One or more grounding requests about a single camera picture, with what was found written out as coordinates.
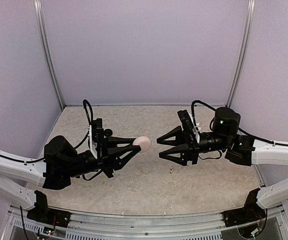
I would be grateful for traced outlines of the pink round case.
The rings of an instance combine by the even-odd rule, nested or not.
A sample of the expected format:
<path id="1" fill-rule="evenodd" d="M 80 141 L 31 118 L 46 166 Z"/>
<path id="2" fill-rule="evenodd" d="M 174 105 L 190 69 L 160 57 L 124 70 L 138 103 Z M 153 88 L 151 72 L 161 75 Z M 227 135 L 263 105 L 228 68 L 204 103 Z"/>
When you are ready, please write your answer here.
<path id="1" fill-rule="evenodd" d="M 140 152 L 144 153 L 151 148 L 152 142 L 151 139 L 148 138 L 147 136 L 140 136 L 133 141 L 132 145 L 139 146 L 141 149 Z"/>

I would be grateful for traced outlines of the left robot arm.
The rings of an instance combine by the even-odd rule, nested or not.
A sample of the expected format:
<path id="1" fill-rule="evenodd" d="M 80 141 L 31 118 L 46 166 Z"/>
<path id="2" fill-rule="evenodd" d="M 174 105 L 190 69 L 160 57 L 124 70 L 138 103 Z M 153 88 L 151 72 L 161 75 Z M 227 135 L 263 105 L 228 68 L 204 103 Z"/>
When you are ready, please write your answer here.
<path id="1" fill-rule="evenodd" d="M 43 193 L 27 189 L 15 179 L 47 190 L 62 190 L 72 178 L 91 172 L 103 172 L 108 178 L 122 169 L 142 149 L 132 138 L 105 137 L 94 149 L 78 153 L 62 135 L 54 137 L 44 148 L 44 157 L 29 159 L 0 150 L 0 193 L 25 210 L 32 210 L 42 222 L 50 222 L 53 210 L 42 203 Z"/>

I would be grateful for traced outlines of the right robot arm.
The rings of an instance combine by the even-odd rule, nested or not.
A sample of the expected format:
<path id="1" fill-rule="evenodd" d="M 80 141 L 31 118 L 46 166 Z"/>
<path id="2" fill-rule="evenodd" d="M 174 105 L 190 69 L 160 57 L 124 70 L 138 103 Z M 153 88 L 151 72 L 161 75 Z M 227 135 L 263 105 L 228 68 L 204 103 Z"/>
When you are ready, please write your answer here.
<path id="1" fill-rule="evenodd" d="M 201 132 L 193 113 L 178 111 L 181 125 L 159 137 L 157 143 L 171 148 L 159 157 L 186 166 L 197 164 L 199 154 L 220 152 L 230 162 L 241 166 L 288 166 L 288 142 L 275 142 L 250 135 L 238 134 L 240 114 L 230 108 L 214 111 L 209 132 Z M 252 190 L 240 210 L 240 218 L 250 222 L 259 214 L 259 208 L 268 209 L 288 200 L 288 178 L 271 186 Z"/>

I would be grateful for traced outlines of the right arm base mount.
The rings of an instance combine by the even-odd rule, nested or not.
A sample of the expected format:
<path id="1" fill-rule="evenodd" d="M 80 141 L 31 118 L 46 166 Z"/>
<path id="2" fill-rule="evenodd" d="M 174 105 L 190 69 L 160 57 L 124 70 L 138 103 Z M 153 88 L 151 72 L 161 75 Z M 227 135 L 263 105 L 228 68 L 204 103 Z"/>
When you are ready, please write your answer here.
<path id="1" fill-rule="evenodd" d="M 266 217 L 266 210 L 260 207 L 241 207 L 223 212 L 224 223 L 226 227 L 242 225 Z"/>

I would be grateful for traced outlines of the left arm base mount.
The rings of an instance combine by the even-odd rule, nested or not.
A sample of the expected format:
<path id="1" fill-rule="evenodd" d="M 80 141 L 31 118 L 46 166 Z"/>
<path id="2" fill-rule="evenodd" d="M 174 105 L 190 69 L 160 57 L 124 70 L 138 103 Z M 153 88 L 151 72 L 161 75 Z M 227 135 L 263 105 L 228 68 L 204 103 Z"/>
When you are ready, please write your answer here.
<path id="1" fill-rule="evenodd" d="M 48 208 L 46 210 L 34 208 L 28 211 L 27 218 L 40 223 L 53 225 L 55 227 L 67 228 L 71 218 L 71 213 L 54 208 Z"/>

